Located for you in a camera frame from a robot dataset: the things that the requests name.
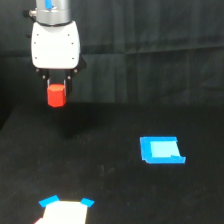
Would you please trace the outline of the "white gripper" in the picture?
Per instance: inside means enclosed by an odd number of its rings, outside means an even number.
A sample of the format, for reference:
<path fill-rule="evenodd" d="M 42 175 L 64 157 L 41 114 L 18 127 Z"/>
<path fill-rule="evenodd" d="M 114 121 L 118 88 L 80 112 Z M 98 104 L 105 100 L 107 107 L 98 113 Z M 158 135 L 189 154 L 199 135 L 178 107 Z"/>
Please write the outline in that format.
<path fill-rule="evenodd" d="M 50 70 L 68 70 L 78 73 L 87 67 L 81 55 L 78 28 L 75 21 L 63 26 L 33 24 L 31 58 L 36 72 L 51 84 Z M 72 77 L 66 77 L 66 96 L 72 92 Z"/>

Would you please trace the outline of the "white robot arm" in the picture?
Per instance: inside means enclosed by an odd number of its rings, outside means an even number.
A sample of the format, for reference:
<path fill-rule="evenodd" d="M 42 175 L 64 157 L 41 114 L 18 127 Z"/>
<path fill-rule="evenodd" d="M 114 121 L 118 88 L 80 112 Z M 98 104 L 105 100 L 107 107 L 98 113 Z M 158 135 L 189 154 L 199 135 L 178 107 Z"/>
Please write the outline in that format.
<path fill-rule="evenodd" d="M 72 91 L 72 78 L 86 67 L 81 56 L 80 38 L 72 19 L 70 0 L 35 0 L 33 10 L 24 10 L 23 16 L 33 21 L 31 58 L 33 66 L 50 85 L 50 71 L 64 70 L 65 95 Z"/>

